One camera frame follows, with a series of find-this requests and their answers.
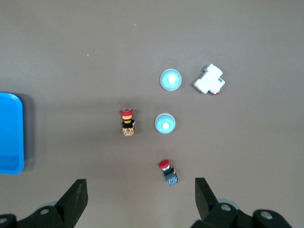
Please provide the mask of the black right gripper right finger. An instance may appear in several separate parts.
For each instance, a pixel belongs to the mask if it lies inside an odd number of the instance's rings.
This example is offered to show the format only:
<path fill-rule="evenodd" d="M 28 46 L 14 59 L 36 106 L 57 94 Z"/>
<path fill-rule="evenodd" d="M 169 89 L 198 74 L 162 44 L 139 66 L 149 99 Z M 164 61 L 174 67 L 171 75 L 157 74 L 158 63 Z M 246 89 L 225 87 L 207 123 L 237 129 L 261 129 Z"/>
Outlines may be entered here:
<path fill-rule="evenodd" d="M 218 202 L 205 178 L 195 179 L 195 202 L 200 215 L 193 228 L 290 228 L 275 211 L 258 209 L 249 216 L 229 203 Z"/>

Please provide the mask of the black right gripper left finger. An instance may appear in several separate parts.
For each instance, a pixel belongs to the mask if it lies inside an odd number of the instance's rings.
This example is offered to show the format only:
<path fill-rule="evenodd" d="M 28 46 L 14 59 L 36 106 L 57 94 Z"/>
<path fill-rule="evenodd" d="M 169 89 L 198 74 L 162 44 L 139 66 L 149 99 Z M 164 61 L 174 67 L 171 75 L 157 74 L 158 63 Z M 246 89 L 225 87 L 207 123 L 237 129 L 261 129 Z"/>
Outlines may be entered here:
<path fill-rule="evenodd" d="M 28 217 L 17 220 L 14 214 L 2 214 L 2 228 L 73 228 L 88 204 L 87 182 L 76 180 L 54 206 L 44 206 Z"/>

